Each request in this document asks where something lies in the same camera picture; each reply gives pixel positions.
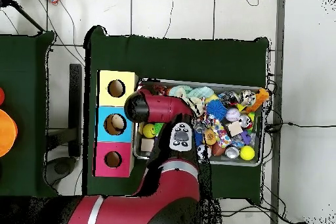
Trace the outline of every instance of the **orange object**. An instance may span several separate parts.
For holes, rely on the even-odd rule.
[[[0,109],[0,157],[12,148],[17,134],[18,128],[14,120]]]
[[[255,112],[256,109],[258,109],[259,106],[262,105],[263,102],[266,101],[269,97],[268,92],[264,88],[259,89],[259,93],[256,93],[255,95],[257,97],[255,104],[252,106],[248,106],[244,110],[246,113]]]
[[[0,88],[0,105],[3,104],[3,101],[5,100],[5,93],[2,90],[2,88]]]

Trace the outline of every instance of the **green table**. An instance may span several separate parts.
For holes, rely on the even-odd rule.
[[[0,158],[0,195],[55,196],[43,178],[46,151],[46,52],[53,32],[0,35],[0,106],[18,126],[13,148]]]
[[[130,178],[93,177],[97,70],[135,72],[139,78],[173,79],[264,87],[267,38],[255,41],[154,39],[106,36],[100,26],[85,38],[85,129],[83,183],[85,193],[132,194],[139,186],[145,160],[135,160]],[[261,166],[212,165],[215,198],[249,198],[259,203]]]

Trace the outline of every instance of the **blue box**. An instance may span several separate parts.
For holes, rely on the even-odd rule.
[[[110,135],[104,128],[105,119],[111,114],[119,114],[126,120],[126,129],[119,135]],[[126,118],[123,107],[98,107],[98,142],[132,142],[133,123]]]

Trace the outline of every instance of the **yellow ball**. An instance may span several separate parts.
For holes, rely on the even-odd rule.
[[[154,130],[154,124],[152,123],[147,123],[144,128],[142,129],[142,132],[145,137],[147,138],[153,138],[155,137],[155,130]]]
[[[219,99],[218,96],[216,96],[216,94],[213,94],[211,95],[210,97],[207,97],[205,100],[204,100],[204,103],[205,104],[208,104],[210,101],[213,101],[215,99]]]
[[[255,157],[255,151],[251,146],[244,146],[240,149],[240,157],[243,160],[251,160]]]

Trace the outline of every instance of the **pink box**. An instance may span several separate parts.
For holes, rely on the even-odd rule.
[[[115,168],[106,164],[105,157],[109,152],[117,152],[121,158]],[[94,176],[96,177],[129,177],[134,165],[132,143],[97,142],[95,162]]]

